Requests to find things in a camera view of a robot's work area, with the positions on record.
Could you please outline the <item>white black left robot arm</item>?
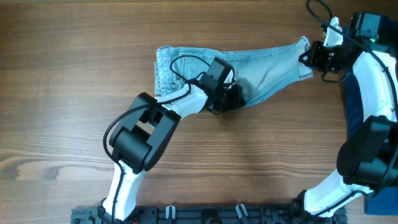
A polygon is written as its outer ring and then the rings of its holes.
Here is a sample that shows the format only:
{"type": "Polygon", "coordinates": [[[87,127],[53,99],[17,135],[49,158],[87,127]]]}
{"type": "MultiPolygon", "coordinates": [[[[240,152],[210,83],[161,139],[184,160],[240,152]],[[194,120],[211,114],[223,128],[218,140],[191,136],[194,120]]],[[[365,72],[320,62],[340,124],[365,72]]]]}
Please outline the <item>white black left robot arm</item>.
{"type": "Polygon", "coordinates": [[[240,85],[208,91],[186,84],[165,96],[139,94],[103,137],[104,150],[114,162],[114,176],[108,196],[98,207],[100,219],[105,223],[132,220],[143,177],[159,161],[182,119],[203,110],[220,114],[244,105],[240,85]]]}

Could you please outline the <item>light blue denim shorts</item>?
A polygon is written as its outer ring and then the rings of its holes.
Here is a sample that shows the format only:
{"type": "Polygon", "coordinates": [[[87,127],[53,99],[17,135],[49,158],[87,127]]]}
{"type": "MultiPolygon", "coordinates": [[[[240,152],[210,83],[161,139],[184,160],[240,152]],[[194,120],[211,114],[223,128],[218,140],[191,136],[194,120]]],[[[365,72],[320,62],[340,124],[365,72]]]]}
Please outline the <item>light blue denim shorts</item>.
{"type": "Polygon", "coordinates": [[[183,87],[183,80],[171,69],[189,80],[207,71],[207,65],[219,57],[235,69],[236,84],[243,88],[246,105],[253,106],[291,83],[313,77],[312,69],[299,62],[299,56],[309,47],[304,36],[291,45],[258,50],[221,52],[199,47],[163,46],[156,51],[154,93],[169,95],[183,87]]]}

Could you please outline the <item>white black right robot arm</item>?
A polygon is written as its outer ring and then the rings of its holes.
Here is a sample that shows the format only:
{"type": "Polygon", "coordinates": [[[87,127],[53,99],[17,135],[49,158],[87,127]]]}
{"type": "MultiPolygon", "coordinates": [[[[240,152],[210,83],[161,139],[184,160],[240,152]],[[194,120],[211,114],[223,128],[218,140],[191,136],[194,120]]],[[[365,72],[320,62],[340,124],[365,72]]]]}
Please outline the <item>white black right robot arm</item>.
{"type": "Polygon", "coordinates": [[[397,187],[396,58],[388,47],[368,52],[347,43],[327,47],[315,41],[299,60],[323,73],[348,69],[361,109],[359,126],[340,148],[336,169],[302,191],[287,210],[292,220],[323,223],[356,197],[397,187]]]}

